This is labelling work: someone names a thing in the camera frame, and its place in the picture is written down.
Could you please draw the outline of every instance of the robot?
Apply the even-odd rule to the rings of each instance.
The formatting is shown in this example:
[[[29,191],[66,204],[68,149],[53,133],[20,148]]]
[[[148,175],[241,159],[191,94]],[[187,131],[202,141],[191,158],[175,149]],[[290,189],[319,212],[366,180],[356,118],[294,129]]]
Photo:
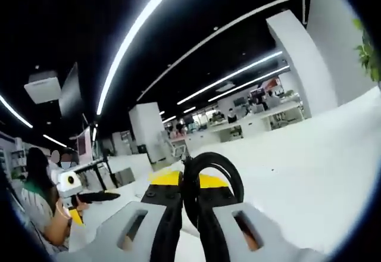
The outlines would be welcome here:
[[[273,221],[243,202],[241,177],[227,158],[208,152],[186,158],[184,165],[184,172],[174,171],[153,179],[140,202],[128,203],[98,228],[91,243],[77,252],[58,254],[57,261],[174,261],[183,206],[199,231],[207,262],[326,259],[313,249],[299,249],[287,242]],[[206,167],[220,170],[233,191],[225,181],[200,174]],[[75,173],[64,173],[62,180],[73,182],[59,192],[73,220],[81,223],[71,198],[82,190],[82,186]],[[136,233],[130,234],[138,220],[140,225]],[[121,245],[126,235],[133,243],[123,251]],[[248,245],[245,235],[255,242],[255,249]]]

